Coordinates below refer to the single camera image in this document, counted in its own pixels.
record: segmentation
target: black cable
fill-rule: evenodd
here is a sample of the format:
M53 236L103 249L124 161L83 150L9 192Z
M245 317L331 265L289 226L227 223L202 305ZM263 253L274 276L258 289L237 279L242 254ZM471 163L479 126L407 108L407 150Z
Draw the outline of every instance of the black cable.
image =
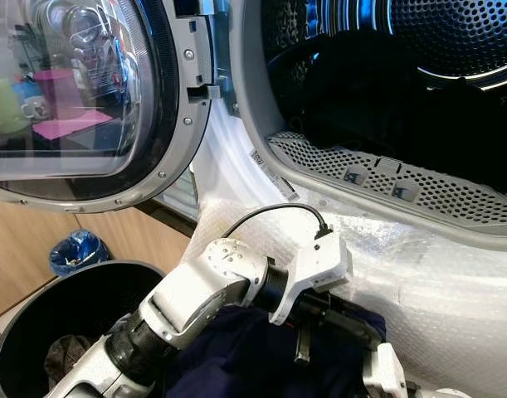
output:
M304 205L302 203L281 203L279 205L272 205L272 206L266 206L262 207L260 209L257 209L250 214L247 214L243 216L239 221L237 221L235 224L229 228L225 234L222 235L222 238L228 238L230 234L232 234L239 226L244 224L244 222L248 221L249 219L253 218L254 216L258 216L261 213L264 213L265 211L271 211L271 210L277 210L277 209L285 209L285 208L298 208L303 209L311 212L314 214L314 216L318 219L319 222L319 231L316 235L315 239L319 239L321 236L325 236L328 233L332 232L332 230L329 229L327 226L327 223L316 209L314 209L312 206Z

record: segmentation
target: black bin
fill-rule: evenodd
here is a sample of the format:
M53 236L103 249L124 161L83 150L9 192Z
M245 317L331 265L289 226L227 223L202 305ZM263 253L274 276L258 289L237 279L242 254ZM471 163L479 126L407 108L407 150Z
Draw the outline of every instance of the black bin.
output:
M163 277L147 265L110 261L50 285L17 314L0 339L0 398L43 397L48 392L43 362L50 345L67 334L107 333Z

